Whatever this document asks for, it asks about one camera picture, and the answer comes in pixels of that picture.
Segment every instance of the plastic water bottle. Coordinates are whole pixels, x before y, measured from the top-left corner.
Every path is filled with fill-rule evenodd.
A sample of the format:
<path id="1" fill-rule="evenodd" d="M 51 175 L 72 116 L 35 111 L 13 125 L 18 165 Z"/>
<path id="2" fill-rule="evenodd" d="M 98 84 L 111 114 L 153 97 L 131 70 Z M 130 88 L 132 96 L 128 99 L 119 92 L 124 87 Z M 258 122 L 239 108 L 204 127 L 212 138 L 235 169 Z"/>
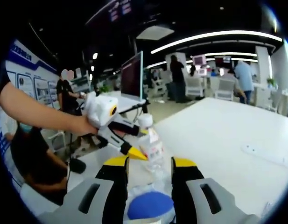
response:
<path id="1" fill-rule="evenodd" d="M 148 163 L 145 162 L 145 167 L 153 173 L 156 179 L 163 172 L 163 144 L 153 126 L 153 117 L 151 114 L 145 113 L 138 117 L 138 122 L 142 129 L 146 129 L 148 134 L 141 137 L 140 149 L 148 158 Z"/>

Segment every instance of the person in black shirt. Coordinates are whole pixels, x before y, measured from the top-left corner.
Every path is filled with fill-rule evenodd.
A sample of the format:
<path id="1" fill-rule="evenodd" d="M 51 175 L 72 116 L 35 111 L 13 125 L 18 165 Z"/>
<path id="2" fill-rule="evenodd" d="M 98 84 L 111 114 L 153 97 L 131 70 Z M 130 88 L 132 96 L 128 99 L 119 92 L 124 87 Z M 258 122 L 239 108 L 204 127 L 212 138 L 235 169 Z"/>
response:
<path id="1" fill-rule="evenodd" d="M 61 76 L 61 71 L 59 71 L 59 80 L 56 85 L 56 93 L 58 96 L 58 101 L 60 105 L 61 111 L 65 113 L 69 113 L 72 115 L 82 116 L 81 109 L 78 108 L 78 98 L 83 98 L 83 96 L 79 93 L 74 93 L 72 87 L 68 80 L 63 79 Z M 87 141 L 91 147 L 94 147 L 94 141 L 90 135 L 82 136 L 85 141 Z M 77 138 L 77 147 L 81 145 L 81 137 Z"/>
<path id="2" fill-rule="evenodd" d="M 170 69 L 172 72 L 172 79 L 173 79 L 173 86 L 174 86 L 174 93 L 175 93 L 175 100 L 176 103 L 186 103 L 188 100 L 185 97 L 185 81 L 182 69 L 184 65 L 177 60 L 175 55 L 171 56 L 171 65 Z"/>
<path id="3" fill-rule="evenodd" d="M 67 165 L 49 149 L 40 129 L 19 123 L 10 148 L 26 183 L 48 200 L 62 205 L 67 193 Z"/>

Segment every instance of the ceiling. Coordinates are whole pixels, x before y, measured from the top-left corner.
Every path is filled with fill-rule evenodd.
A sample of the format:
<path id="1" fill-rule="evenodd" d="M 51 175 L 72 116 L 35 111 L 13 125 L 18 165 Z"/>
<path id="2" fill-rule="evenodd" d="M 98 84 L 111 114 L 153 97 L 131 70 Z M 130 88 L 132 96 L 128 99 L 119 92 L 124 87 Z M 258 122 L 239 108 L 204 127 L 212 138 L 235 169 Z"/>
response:
<path id="1" fill-rule="evenodd" d="M 138 51 L 144 52 L 144 66 L 161 62 L 166 54 L 177 50 L 185 52 L 188 58 L 190 55 L 215 52 L 255 53 L 255 44 L 238 42 L 213 43 L 188 48 L 190 45 L 204 42 L 248 40 L 266 42 L 277 48 L 280 45 L 280 42 L 258 36 L 224 35 L 185 42 L 151 54 L 150 52 L 158 47 L 193 35 L 223 30 L 269 33 L 273 27 L 267 25 L 262 10 L 256 3 L 243 0 L 236 2 L 221 0 L 211 4 L 208 1 L 197 4 L 193 0 L 178 0 L 178 4 L 176 1 L 131 0 L 131 13 L 115 22 L 110 20 L 109 10 L 112 4 L 89 21 L 110 1 L 96 0 L 92 3 L 80 0 L 69 1 L 64 7 L 42 6 L 41 10 L 35 10 L 36 13 L 30 16 L 29 24 L 25 24 L 18 35 L 19 40 L 54 67 L 90 69 L 90 66 L 94 65 L 94 74 L 97 75 L 103 73 L 105 69 L 118 69 L 132 57 L 133 42 L 136 43 Z M 174 30 L 174 33 L 157 41 L 136 39 L 144 29 L 155 25 Z M 95 52 L 98 52 L 98 58 L 92 61 L 91 57 Z"/>

